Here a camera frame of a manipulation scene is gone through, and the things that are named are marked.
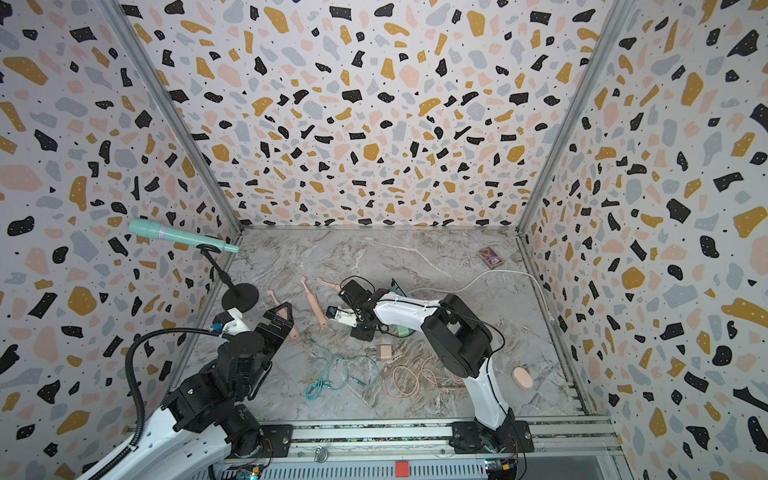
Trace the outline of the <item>pink plug adapter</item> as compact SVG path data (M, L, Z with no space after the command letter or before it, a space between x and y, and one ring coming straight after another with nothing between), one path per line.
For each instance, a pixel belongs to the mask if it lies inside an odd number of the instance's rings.
M381 362L389 362L394 358L393 346L390 344L380 344L376 346L377 360Z

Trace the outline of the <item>green plug adapter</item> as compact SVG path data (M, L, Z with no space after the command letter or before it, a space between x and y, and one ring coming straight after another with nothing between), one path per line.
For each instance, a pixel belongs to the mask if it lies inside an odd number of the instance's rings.
M411 329L406 328L406 327L398 326L396 328L396 335L398 337L400 337L400 338L407 337L407 336L411 335L412 333L413 333L413 331Z

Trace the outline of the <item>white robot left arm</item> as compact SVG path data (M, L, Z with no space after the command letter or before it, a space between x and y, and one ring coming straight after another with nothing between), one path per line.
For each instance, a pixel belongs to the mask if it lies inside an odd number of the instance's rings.
M146 413L133 360L138 348L157 334L150 332L131 345L125 370L136 429L84 478L188 479L229 457L247 467L287 457L292 425L264 426L245 403L255 398L294 326L292 306L284 302L267 310L255 328L241 317L231 309L200 332L221 339L216 358L167 393L152 415Z

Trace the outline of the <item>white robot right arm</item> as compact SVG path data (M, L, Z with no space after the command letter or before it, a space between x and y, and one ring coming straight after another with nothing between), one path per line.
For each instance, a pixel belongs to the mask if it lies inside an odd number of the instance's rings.
M326 316L351 326L352 337L370 342L375 333L389 333L392 326L420 331L443 365L463 381L474 419L451 425L449 444L455 452L512 456L534 451L528 424L515 418L493 370L491 326L458 296L420 300L386 289L369 291L349 280L339 297L346 306L331 306Z

